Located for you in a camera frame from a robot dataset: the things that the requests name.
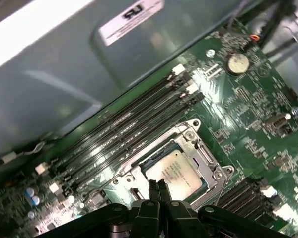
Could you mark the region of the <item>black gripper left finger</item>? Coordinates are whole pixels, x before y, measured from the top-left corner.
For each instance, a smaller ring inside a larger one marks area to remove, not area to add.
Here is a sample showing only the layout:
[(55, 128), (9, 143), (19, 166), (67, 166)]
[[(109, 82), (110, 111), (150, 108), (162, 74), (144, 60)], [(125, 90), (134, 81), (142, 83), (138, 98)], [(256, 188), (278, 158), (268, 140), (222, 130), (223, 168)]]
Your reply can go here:
[(149, 181), (149, 200), (137, 200), (129, 209), (112, 203), (54, 228), (40, 238), (157, 238), (160, 226), (162, 181)]

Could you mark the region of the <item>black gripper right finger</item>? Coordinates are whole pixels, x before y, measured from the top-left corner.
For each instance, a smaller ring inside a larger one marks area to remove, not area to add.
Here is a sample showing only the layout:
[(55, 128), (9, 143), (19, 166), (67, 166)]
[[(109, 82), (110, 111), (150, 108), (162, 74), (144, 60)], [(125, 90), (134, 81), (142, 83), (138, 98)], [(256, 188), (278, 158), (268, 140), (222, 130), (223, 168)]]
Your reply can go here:
[(158, 181), (172, 238), (282, 238), (283, 234), (214, 205), (195, 212), (189, 204), (171, 200), (164, 179)]

